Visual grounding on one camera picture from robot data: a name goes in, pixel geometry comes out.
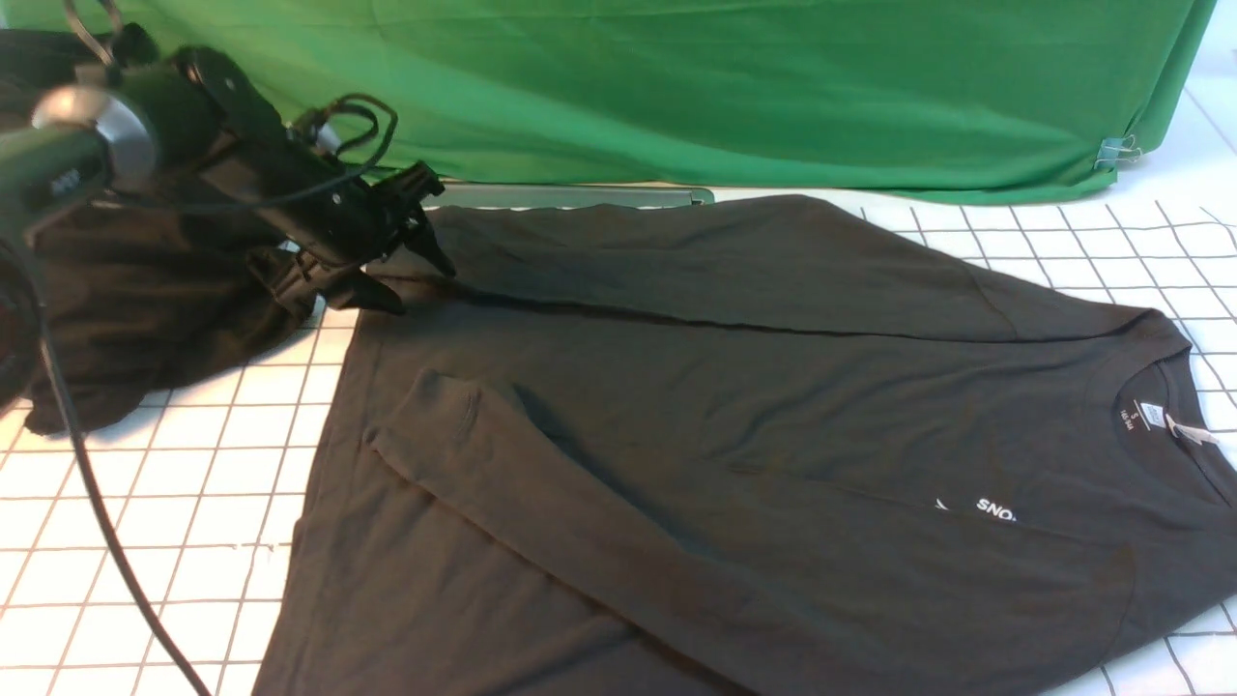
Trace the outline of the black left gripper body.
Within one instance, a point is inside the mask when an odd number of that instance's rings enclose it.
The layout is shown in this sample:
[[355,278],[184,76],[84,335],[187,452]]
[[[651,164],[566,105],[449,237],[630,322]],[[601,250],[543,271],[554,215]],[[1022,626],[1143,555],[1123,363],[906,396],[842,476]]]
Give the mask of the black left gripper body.
[[260,248],[247,255],[267,291],[329,291],[339,274],[404,247],[404,219],[428,218],[421,203],[445,193],[424,162],[370,185],[297,141],[238,140],[199,176],[296,244],[294,252]]

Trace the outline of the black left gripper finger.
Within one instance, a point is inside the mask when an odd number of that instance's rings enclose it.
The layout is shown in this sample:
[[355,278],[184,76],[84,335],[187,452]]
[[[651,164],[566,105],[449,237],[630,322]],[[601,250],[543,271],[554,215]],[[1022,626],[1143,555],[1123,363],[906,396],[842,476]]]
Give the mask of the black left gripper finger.
[[404,248],[428,261],[439,274],[456,277],[456,268],[439,246],[435,229],[428,218],[404,219]]
[[357,309],[357,312],[383,312],[396,316],[404,313],[401,295],[360,268],[348,269],[329,286],[329,307],[335,312]]

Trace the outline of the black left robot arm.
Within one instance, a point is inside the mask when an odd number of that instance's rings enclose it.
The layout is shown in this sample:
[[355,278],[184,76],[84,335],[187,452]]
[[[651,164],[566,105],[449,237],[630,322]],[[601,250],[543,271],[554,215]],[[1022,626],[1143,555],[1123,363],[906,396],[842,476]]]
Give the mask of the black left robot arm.
[[155,66],[88,67],[37,101],[28,129],[2,137],[2,251],[30,269],[33,234],[93,202],[163,210],[163,182],[200,178],[220,203],[173,203],[190,216],[254,213],[294,244],[254,251],[251,272],[288,308],[398,314],[403,305],[366,266],[404,247],[452,277],[423,208],[445,185],[419,162],[379,184],[367,171],[388,152],[392,108],[349,93],[294,122],[226,54],[190,45]]

